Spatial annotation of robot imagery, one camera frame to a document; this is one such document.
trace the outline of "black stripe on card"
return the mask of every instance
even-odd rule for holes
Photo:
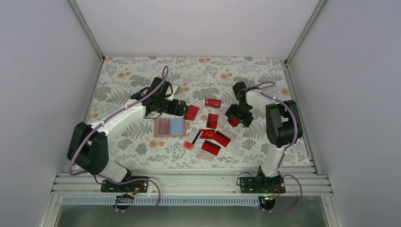
[[[217,145],[217,144],[215,144],[215,143],[212,143],[212,142],[210,142],[209,140],[205,140],[205,143],[207,143],[207,144],[209,144],[209,145],[211,145],[212,147],[217,148],[217,149],[220,149],[220,148],[221,148],[221,146],[219,146],[219,145]]]
[[[202,131],[201,131],[201,130],[198,130],[198,134],[196,134],[196,136],[195,136],[195,138],[193,139],[193,141],[192,141],[191,144],[195,144],[196,140],[198,139],[199,136],[201,136],[201,134],[202,134]]]
[[[206,122],[206,127],[207,127],[207,128],[210,127],[211,117],[212,117],[212,114],[210,113],[210,114],[208,115],[208,121]]]
[[[216,134],[221,136],[223,139],[227,140],[228,142],[231,141],[231,139],[229,137],[227,137],[226,135],[224,135],[223,133],[216,131]]]

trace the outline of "wire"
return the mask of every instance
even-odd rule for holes
[[[134,103],[132,103],[132,104],[130,104],[130,105],[124,106],[123,108],[117,110],[116,112],[114,112],[113,114],[111,114],[110,116],[108,116],[106,119],[104,119],[98,126],[96,126],[96,127],[84,138],[84,140],[83,140],[83,141],[81,142],[81,144],[79,145],[78,149],[75,151],[75,154],[74,154],[74,156],[73,156],[72,159],[71,159],[70,166],[68,167],[68,171],[67,171],[68,174],[71,175],[71,176],[76,176],[76,175],[79,175],[79,174],[87,173],[87,171],[79,171],[79,172],[73,173],[73,172],[72,172],[72,167],[74,166],[75,160],[77,159],[79,153],[81,152],[82,148],[84,147],[84,145],[86,144],[86,142],[89,140],[89,138],[90,138],[98,129],[100,129],[100,127],[102,127],[105,123],[107,123],[109,120],[111,120],[112,118],[114,118],[116,115],[118,115],[119,113],[121,113],[121,112],[127,110],[128,108],[131,108],[131,107],[133,107],[133,106],[135,106],[135,105],[137,105],[137,104],[143,102],[145,99],[147,99],[148,97],[150,97],[153,93],[155,93],[155,92],[163,85],[163,83],[164,83],[164,82],[166,81],[166,79],[167,79],[167,76],[168,76],[168,66],[165,66],[165,67],[163,68],[163,72],[162,72],[162,78],[163,78],[163,79],[162,79],[162,81],[160,82],[160,84],[157,85],[157,86],[155,87],[154,90],[152,90],[149,94],[147,94],[146,96],[144,96],[144,97],[141,98],[140,100],[138,100],[138,101],[136,101],[136,102],[134,102]]]
[[[260,88],[259,86],[262,85],[262,84],[271,84],[271,85]],[[276,83],[274,83],[273,81],[266,81],[266,82],[263,82],[263,83],[260,83],[260,84],[256,85],[255,87],[257,87],[260,90],[263,90],[263,89],[267,89],[267,88],[273,87],[275,85],[276,85]]]
[[[159,114],[159,116],[157,116],[157,117],[144,117],[143,119],[156,119],[156,118],[160,117],[162,114],[163,114],[163,112],[161,112]]]
[[[277,197],[276,198],[278,198],[278,197],[280,197],[280,188],[275,184],[274,185],[275,187],[276,187],[276,189],[277,189]]]
[[[96,175],[93,175],[93,177],[95,178],[95,181],[96,181],[96,183],[98,183],[98,184],[102,185],[102,183],[99,183],[99,182],[97,181],[97,179],[96,179]]]
[[[283,160],[284,160],[284,156],[286,155],[287,149],[290,148],[292,145],[294,145],[295,142],[296,142],[296,140],[297,140],[297,137],[298,137],[298,127],[297,127],[297,125],[296,125],[296,118],[295,118],[295,115],[294,115],[294,113],[292,112],[292,110],[289,108],[289,106],[288,106],[287,104],[285,104],[285,103],[284,103],[283,101],[281,101],[281,100],[276,99],[275,97],[271,97],[270,95],[267,95],[267,94],[263,93],[263,92],[262,92],[262,89],[260,89],[259,92],[260,92],[261,96],[263,96],[263,97],[265,97],[265,98],[267,98],[267,99],[273,100],[273,101],[277,101],[278,103],[280,103],[281,105],[283,105],[284,108],[285,108],[285,109],[287,110],[287,112],[289,113],[289,115],[291,116],[292,122],[294,123],[294,137],[293,137],[291,143],[288,144],[288,145],[284,148],[284,152],[283,152],[283,154],[281,155],[281,158],[280,158],[279,163],[277,164],[277,172],[279,173],[279,175],[280,175],[282,178],[284,178],[284,177],[286,177],[286,176],[290,176],[290,177],[292,177],[292,178],[298,183],[298,185],[299,185],[299,190],[300,190],[299,199],[296,201],[296,203],[295,203],[292,207],[290,207],[290,208],[288,208],[288,209],[285,209],[285,210],[277,210],[277,211],[272,211],[272,210],[269,210],[269,211],[268,211],[269,213],[276,213],[276,214],[277,214],[277,213],[283,213],[283,212],[290,211],[290,210],[294,209],[295,207],[297,207],[297,206],[299,205],[299,203],[301,202],[301,200],[302,200],[302,185],[301,185],[301,183],[299,182],[299,180],[298,180],[296,177],[294,177],[293,175],[291,175],[291,174],[285,174],[285,175],[283,175],[283,174],[281,173],[281,171],[280,171],[280,166],[281,166],[281,163],[282,163]]]
[[[238,179],[239,179],[239,176],[240,176],[241,174],[248,174],[249,176],[253,177],[253,176],[252,176],[250,173],[248,173],[248,172],[242,172],[242,173],[240,173],[240,174],[238,175],[238,177],[237,177],[237,185],[238,185],[238,186],[241,186],[241,185],[238,183]]]
[[[136,193],[139,193],[141,190],[142,190],[142,187],[143,187],[143,184],[141,183],[141,182],[134,182],[134,183],[132,183],[131,185],[139,185],[139,187],[138,187],[138,191],[136,192]]]
[[[137,178],[137,179],[133,179],[133,180],[126,181],[126,182],[115,182],[115,181],[113,181],[113,180],[111,180],[111,179],[108,179],[108,178],[106,178],[106,180],[112,182],[113,184],[117,184],[117,185],[123,185],[123,184],[132,183],[132,182],[136,182],[136,181],[149,181],[149,182],[151,182],[152,184],[154,184],[154,185],[156,186],[156,188],[157,188],[158,199],[157,199],[157,201],[156,201],[156,204],[155,204],[153,207],[151,207],[150,209],[148,209],[148,210],[121,210],[121,209],[117,208],[117,203],[121,202],[122,200],[127,200],[127,199],[130,199],[130,200],[131,200],[132,198],[119,198],[119,199],[116,199],[115,204],[114,204],[114,208],[115,208],[116,211],[120,211],[120,212],[123,212],[123,213],[137,213],[137,214],[140,214],[140,213],[149,213],[149,212],[153,211],[154,209],[156,209],[156,207],[157,207],[157,206],[159,205],[159,203],[160,203],[161,194],[160,194],[159,185],[156,184],[156,182],[152,181],[151,179],[147,179],[147,178]]]

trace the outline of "black mounting plate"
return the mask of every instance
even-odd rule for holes
[[[276,193],[277,194],[277,188],[276,185],[279,187],[280,193],[286,193],[286,187],[284,184],[284,179],[280,178],[280,183],[279,184],[270,184],[270,185],[265,185],[264,186],[264,191],[260,189],[258,182],[256,181],[256,177],[240,177],[239,178],[239,184],[241,187],[241,193],[243,194],[257,194],[257,193]]]
[[[149,179],[149,177],[147,177],[147,176],[131,176],[130,180],[138,179],[138,178]],[[103,181],[100,191],[101,192],[122,192],[122,193],[135,192],[136,189],[138,188],[138,184],[134,184],[136,182],[141,182],[143,185],[140,192],[145,193],[148,191],[148,181],[145,181],[145,180],[135,181],[133,183],[123,184],[123,185],[113,184],[110,181]]]

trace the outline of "gray leaf pattern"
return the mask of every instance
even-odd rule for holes
[[[118,142],[117,147],[120,148],[121,150],[125,150],[129,145],[132,144],[132,141],[129,139],[124,139]]]
[[[255,141],[250,140],[250,139],[247,139],[247,140],[245,140],[244,142],[242,142],[241,147],[244,148],[244,149],[246,149],[246,150],[250,150],[250,149],[252,149],[252,147],[253,147],[255,144],[256,144]]]
[[[170,67],[167,81],[180,86],[174,98],[201,108],[202,114],[219,113],[237,100],[232,86],[239,81],[253,86],[274,81],[276,86],[265,92],[281,100],[291,98],[280,60],[254,57],[106,57],[96,85],[88,123],[98,121],[115,112],[133,93],[149,87],[154,77],[160,77],[165,65]],[[205,98],[222,101],[220,109],[204,106]],[[238,137],[226,148],[222,147],[214,160],[197,158],[202,145],[198,140],[193,150],[183,148],[183,137],[154,137],[154,120],[132,122],[119,136],[108,137],[111,160],[127,168],[228,168],[256,167],[262,163],[269,146],[266,118],[262,110],[253,109],[254,120],[249,128],[225,128]],[[201,117],[187,124],[205,128]],[[283,166],[309,165],[305,144],[301,139],[291,147]]]
[[[104,101],[107,99],[107,94],[112,91],[110,87],[101,86],[96,88],[95,90],[95,97],[98,101]]]
[[[261,152],[265,155],[267,155],[267,150],[269,149],[269,144],[268,143],[264,143],[261,146]]]
[[[194,91],[193,98],[205,100],[206,98],[217,98],[218,89],[215,87],[202,88],[200,91]]]
[[[109,103],[118,105],[124,104],[129,98],[131,93],[129,91],[117,91],[110,98],[107,99]]]
[[[142,139],[143,136],[149,135],[151,132],[153,132],[151,124],[148,124],[148,122],[136,122],[128,126],[121,136],[137,140],[138,138]]]
[[[213,66],[206,66],[205,70],[202,72],[203,76],[211,75],[213,78],[217,75],[218,70]]]
[[[104,75],[104,74],[108,74],[109,76],[112,76],[113,74],[115,74],[117,71],[117,66],[114,65],[104,65],[104,67],[102,68],[102,72],[100,74]]]
[[[147,151],[148,148],[146,147],[145,143],[140,143],[138,144],[137,148],[135,148],[135,152],[137,152],[138,155],[145,155]]]
[[[132,75],[130,77],[130,85],[133,87],[136,86],[143,86],[143,87],[148,87],[151,83],[150,79],[147,79],[143,76],[139,76],[139,75]]]

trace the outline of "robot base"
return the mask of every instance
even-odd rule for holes
[[[147,178],[147,176],[131,176],[131,179],[138,179],[138,178]],[[141,183],[142,184],[142,189],[139,191],[141,193],[146,193],[148,191],[148,181],[135,181],[133,183],[129,184],[113,184],[110,181],[103,181],[102,182],[102,188],[100,189],[101,192],[122,192],[122,193],[128,193],[128,192],[135,192],[136,188],[139,188],[139,185],[137,184]]]
[[[240,177],[239,179],[241,193],[244,194],[278,193],[277,188],[279,188],[281,194],[286,192],[284,179],[280,176],[266,181],[262,187],[257,177]]]

